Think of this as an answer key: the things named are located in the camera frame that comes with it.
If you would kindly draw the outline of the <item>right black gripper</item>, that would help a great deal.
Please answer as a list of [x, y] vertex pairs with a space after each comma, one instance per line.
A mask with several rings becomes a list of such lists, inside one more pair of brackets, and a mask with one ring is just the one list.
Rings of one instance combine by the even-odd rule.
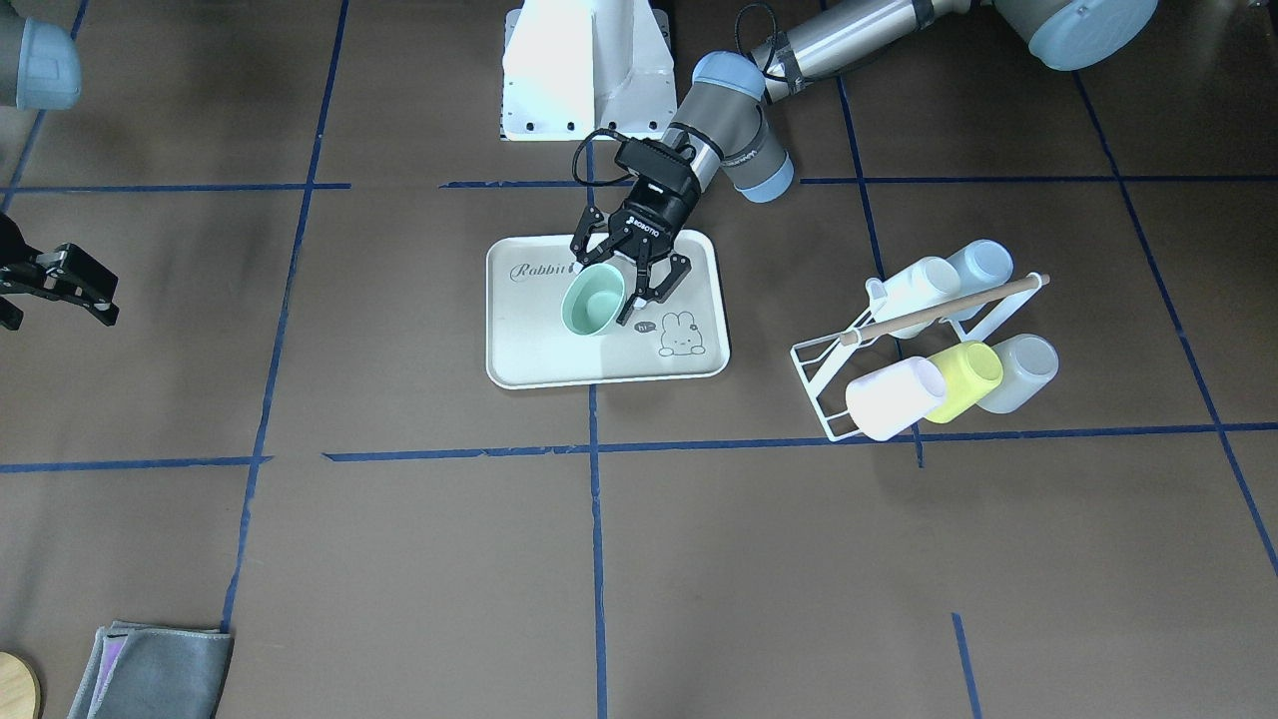
[[1, 324], [5, 329], [18, 331], [24, 315], [5, 300], [10, 292], [83, 307], [106, 327], [118, 322], [120, 309], [114, 304], [119, 284], [116, 275], [74, 243], [64, 243], [52, 252], [38, 254], [8, 215], [1, 215]]

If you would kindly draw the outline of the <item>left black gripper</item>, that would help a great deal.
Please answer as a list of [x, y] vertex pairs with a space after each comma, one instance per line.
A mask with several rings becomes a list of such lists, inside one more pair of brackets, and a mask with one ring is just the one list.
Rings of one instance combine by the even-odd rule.
[[[604, 215], [597, 206], [585, 206], [581, 211], [569, 243], [576, 273], [613, 258], [631, 263], [630, 252], [636, 252], [643, 243], [652, 252], [667, 252], [636, 261], [636, 287], [624, 301], [617, 324], [627, 324], [643, 307], [663, 304], [690, 273], [691, 261], [679, 252], [668, 252], [703, 192], [688, 158], [690, 149], [682, 146], [684, 152], [680, 152], [648, 138], [624, 140], [613, 161], [635, 178], [629, 195], [613, 215]], [[653, 269], [662, 266], [667, 266], [667, 272], [654, 284]]]

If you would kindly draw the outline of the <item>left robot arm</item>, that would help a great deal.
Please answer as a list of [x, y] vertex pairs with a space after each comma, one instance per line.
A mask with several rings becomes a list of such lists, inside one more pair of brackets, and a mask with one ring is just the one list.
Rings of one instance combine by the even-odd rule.
[[691, 269], [675, 241], [717, 174], [745, 199], [780, 199], [794, 183], [794, 160], [772, 132], [764, 109], [840, 77], [873, 54], [927, 29], [937, 19], [970, 11], [970, 1], [845, 1], [794, 29], [773, 28], [755, 50], [704, 55], [688, 95], [659, 138], [594, 135], [619, 143], [615, 163], [634, 183], [619, 209], [583, 209], [569, 249], [571, 269], [588, 277], [607, 261], [630, 261], [635, 286], [603, 301], [604, 328], [626, 324], [643, 307], [666, 301]]

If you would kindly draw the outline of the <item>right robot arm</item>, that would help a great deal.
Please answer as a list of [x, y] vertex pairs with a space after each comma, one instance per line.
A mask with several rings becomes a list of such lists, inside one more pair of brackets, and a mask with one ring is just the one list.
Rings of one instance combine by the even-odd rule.
[[[81, 97], [81, 59], [68, 31], [22, 15], [9, 1], [1, 9], [1, 100], [5, 109], [66, 110]], [[82, 307], [105, 327], [118, 322], [118, 277], [74, 243], [52, 252], [29, 246], [18, 223], [1, 215], [1, 322], [18, 331], [24, 313], [8, 301], [26, 295]]]

